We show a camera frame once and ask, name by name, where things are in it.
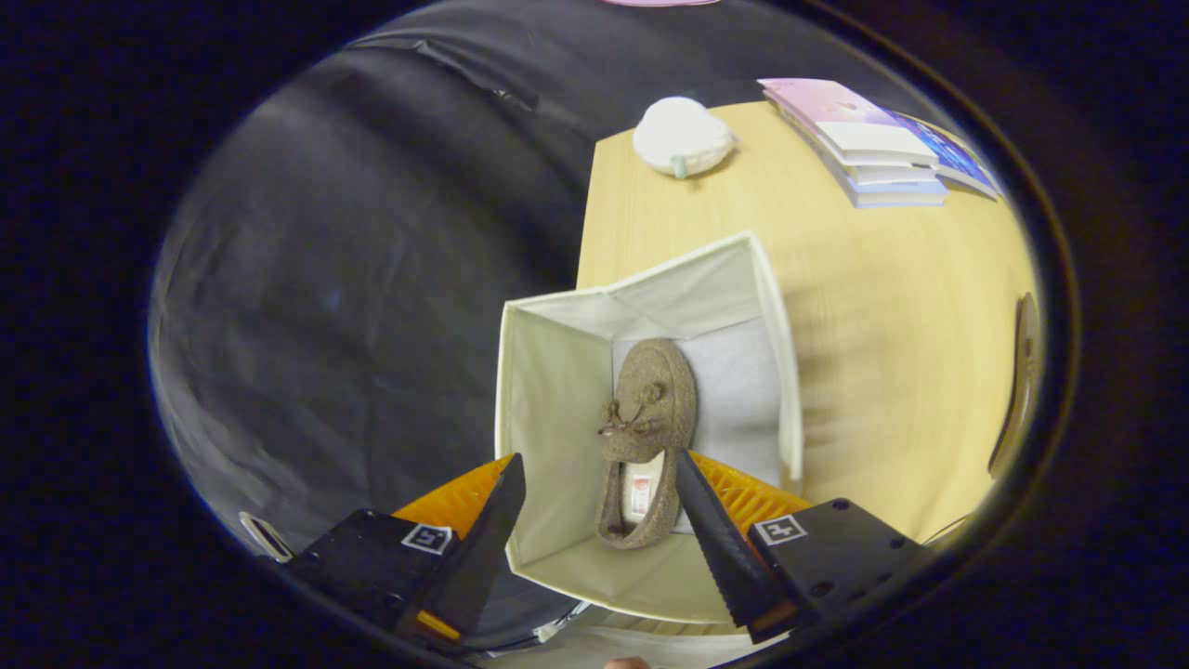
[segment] cable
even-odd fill
[[[938,531],[933,532],[933,536],[932,536],[932,537],[930,537],[930,538],[927,538],[927,539],[925,539],[924,542],[921,542],[921,543],[920,543],[920,545],[923,545],[923,547],[927,547],[929,544],[931,544],[931,543],[933,542],[933,539],[938,538],[938,537],[939,537],[939,536],[940,536],[940,535],[942,535],[943,532],[945,532],[945,531],[946,531],[946,530],[949,530],[950,528],[954,528],[954,526],[955,526],[955,525],[957,525],[958,523],[962,523],[963,520],[965,520],[965,519],[967,519],[967,518],[969,518],[969,517],[970,517],[970,515],[968,513],[968,515],[963,516],[962,518],[958,518],[957,520],[955,520],[955,522],[950,523],[950,524],[949,524],[949,525],[946,525],[945,528],[942,528],[940,530],[938,530]]]

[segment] pink book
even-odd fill
[[[761,78],[782,107],[813,128],[847,164],[902,160],[937,165],[937,153],[887,112],[836,81]]]

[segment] white fabric storage box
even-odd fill
[[[767,351],[755,345],[757,326]],[[730,339],[722,336],[730,327],[741,336],[753,333],[750,342],[736,341],[734,353]],[[527,485],[508,562],[520,576],[612,611],[677,623],[730,623],[692,535],[672,534],[644,549],[617,550],[594,534],[605,467],[598,417],[614,395],[614,352],[652,337],[673,340],[682,352],[716,341],[723,356],[761,359],[753,368],[770,375],[770,383],[729,384],[705,378],[722,373],[710,370],[712,360],[699,365],[686,354],[699,395],[691,448],[799,490],[801,416],[788,316],[759,238],[743,232],[612,285],[504,304],[496,457],[522,454]],[[732,405],[730,416],[770,408],[766,437],[779,473],[749,471],[754,454],[732,462],[740,454],[732,450],[730,421],[712,411],[724,403]],[[743,421],[735,431],[744,438],[757,429]],[[699,434],[716,438],[699,447]]]

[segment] blue book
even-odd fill
[[[957,181],[988,197],[999,197],[999,184],[995,183],[990,173],[979,164],[979,160],[969,151],[914,118],[897,112],[888,112],[888,114],[912,131],[913,134],[919,137],[921,141],[937,153],[938,176]]]

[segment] black fabric backdrop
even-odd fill
[[[213,152],[161,253],[149,317],[163,422],[195,488],[300,550],[492,457],[509,298],[573,288],[594,143],[666,95],[761,100],[841,81],[943,126],[921,94],[761,2],[647,11],[452,0],[296,76]],[[573,600],[507,567],[502,643]]]

